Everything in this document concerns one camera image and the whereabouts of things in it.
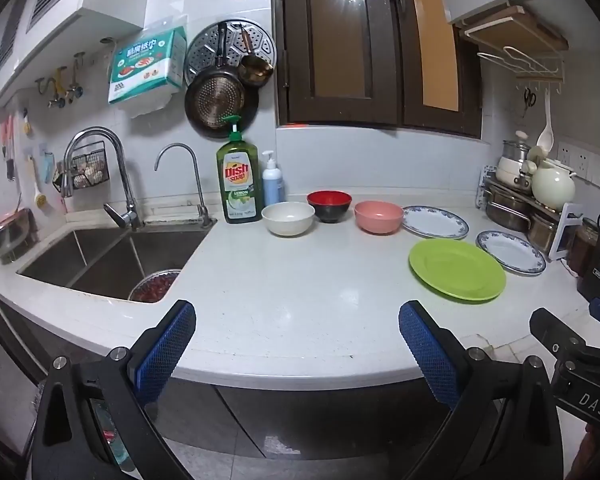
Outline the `blue floral plate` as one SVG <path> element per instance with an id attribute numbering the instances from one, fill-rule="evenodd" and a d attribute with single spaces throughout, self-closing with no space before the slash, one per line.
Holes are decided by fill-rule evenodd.
<path id="1" fill-rule="evenodd" d="M 406 206 L 402 226 L 408 232 L 425 238 L 462 240 L 469 233 L 468 223 L 451 211 L 433 206 Z"/>
<path id="2" fill-rule="evenodd" d="M 537 276 L 546 269 L 544 256 L 528 240 L 502 231 L 482 231 L 476 245 L 491 255 L 506 271 Z"/>

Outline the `brass ladle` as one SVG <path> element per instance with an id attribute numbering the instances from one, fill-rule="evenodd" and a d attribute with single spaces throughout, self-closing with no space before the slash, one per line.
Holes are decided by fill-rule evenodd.
<path id="1" fill-rule="evenodd" d="M 242 35 L 242 41 L 247 48 L 247 54 L 240 59 L 238 76 L 244 84 L 261 88 L 272 77 L 274 65 L 256 55 L 256 52 L 253 50 L 250 36 L 243 27 L 240 28 L 240 34 Z"/>

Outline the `paper towel pack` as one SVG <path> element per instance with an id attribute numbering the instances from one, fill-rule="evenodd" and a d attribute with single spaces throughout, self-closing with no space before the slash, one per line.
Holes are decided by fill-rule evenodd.
<path id="1" fill-rule="evenodd" d="M 129 118 L 165 108 L 184 84 L 186 27 L 151 27 L 116 52 L 111 61 L 108 103 Z"/>

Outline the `gas pipe valves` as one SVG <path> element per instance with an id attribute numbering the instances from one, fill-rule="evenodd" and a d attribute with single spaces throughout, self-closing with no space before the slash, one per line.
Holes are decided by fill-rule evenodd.
<path id="1" fill-rule="evenodd" d="M 45 96 L 50 89 L 53 90 L 53 95 L 47 102 L 49 108 L 57 107 L 61 110 L 67 104 L 72 104 L 84 95 L 84 88 L 82 84 L 78 83 L 78 73 L 83 67 L 84 55 L 84 52 L 73 55 L 71 80 L 68 86 L 64 85 L 64 73 L 68 70 L 65 65 L 57 67 L 53 76 L 41 77 L 35 81 L 36 90 L 38 90 L 40 96 Z"/>

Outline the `red black bowl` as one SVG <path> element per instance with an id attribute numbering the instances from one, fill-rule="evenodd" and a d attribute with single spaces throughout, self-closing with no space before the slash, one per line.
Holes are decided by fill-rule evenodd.
<path id="1" fill-rule="evenodd" d="M 352 197 L 345 192 L 324 190 L 309 193 L 306 201 L 314 208 L 318 220 L 323 223 L 337 223 L 348 212 Z"/>

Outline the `blue pump bottle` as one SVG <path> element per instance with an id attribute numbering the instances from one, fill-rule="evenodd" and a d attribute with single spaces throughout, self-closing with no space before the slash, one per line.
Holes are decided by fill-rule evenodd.
<path id="1" fill-rule="evenodd" d="M 262 172 L 263 198 L 265 206 L 280 203 L 284 200 L 284 179 L 282 170 L 277 166 L 274 152 L 264 151 L 265 167 Z"/>

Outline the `cream pot with steel lid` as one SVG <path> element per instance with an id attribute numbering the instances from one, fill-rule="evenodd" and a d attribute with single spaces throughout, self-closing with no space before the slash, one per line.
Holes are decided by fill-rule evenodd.
<path id="1" fill-rule="evenodd" d="M 527 144 L 528 134 L 517 130 L 515 136 L 515 140 L 503 142 L 503 151 L 496 165 L 495 177 L 498 182 L 506 184 L 510 188 L 530 194 L 531 179 L 522 172 L 522 166 L 531 150 Z"/>

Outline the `pink bowl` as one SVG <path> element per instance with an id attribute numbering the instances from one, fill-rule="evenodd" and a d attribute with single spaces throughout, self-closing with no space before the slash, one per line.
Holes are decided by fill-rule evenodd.
<path id="1" fill-rule="evenodd" d="M 364 200 L 354 207 L 356 225 L 363 231 L 388 235 L 396 232 L 403 220 L 403 209 L 382 200 Z"/>

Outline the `glass jar of chili sauce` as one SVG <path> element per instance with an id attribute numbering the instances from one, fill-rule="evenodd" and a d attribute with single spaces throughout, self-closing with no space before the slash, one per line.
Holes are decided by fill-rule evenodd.
<path id="1" fill-rule="evenodd" d="M 584 218 L 581 225 L 576 229 L 576 234 L 574 234 L 567 256 L 568 266 L 580 278 L 585 274 L 593 258 L 597 241 L 597 223 L 590 218 Z"/>

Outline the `metal bowl with red food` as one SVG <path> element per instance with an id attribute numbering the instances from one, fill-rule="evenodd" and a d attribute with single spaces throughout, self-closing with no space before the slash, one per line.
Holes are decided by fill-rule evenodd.
<path id="1" fill-rule="evenodd" d="M 129 293 L 128 300 L 154 304 L 166 296 L 180 273 L 180 269 L 169 269 L 146 276 L 134 286 Z"/>

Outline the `cream ceramic teapot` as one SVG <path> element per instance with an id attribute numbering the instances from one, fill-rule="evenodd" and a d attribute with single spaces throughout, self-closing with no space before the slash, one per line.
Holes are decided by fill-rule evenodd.
<path id="1" fill-rule="evenodd" d="M 562 162 L 546 158 L 536 164 L 526 160 L 522 170 L 531 177 L 534 198 L 547 208 L 562 211 L 574 199 L 576 186 L 572 178 L 576 172 Z"/>

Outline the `wall power sockets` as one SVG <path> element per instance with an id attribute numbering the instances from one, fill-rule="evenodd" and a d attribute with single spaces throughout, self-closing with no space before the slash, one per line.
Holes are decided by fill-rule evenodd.
<path id="1" fill-rule="evenodd" d="M 583 181 L 600 188 L 600 155 L 567 142 L 558 143 L 558 160 L 572 168 Z"/>

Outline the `stainless steel sink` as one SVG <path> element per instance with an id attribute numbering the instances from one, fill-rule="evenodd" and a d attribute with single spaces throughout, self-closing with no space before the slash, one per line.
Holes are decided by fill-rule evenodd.
<path id="1" fill-rule="evenodd" d="M 80 229 L 61 237 L 19 273 L 35 281 L 88 294 L 128 300 L 143 278 L 183 270 L 211 231 L 198 223 Z"/>

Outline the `green plate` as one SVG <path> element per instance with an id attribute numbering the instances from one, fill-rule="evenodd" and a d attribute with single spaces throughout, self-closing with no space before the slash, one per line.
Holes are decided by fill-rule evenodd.
<path id="1" fill-rule="evenodd" d="M 506 286 L 501 265 L 487 252 L 461 240 L 422 240 L 411 249 L 408 263 L 424 284 L 457 300 L 490 301 Z"/>

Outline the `cream white bowl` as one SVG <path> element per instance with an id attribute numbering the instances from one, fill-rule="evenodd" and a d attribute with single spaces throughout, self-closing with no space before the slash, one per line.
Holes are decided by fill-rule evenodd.
<path id="1" fill-rule="evenodd" d="M 281 236 L 302 235 L 313 224 L 315 209 L 299 202 L 280 202 L 262 209 L 262 220 L 268 232 Z"/>

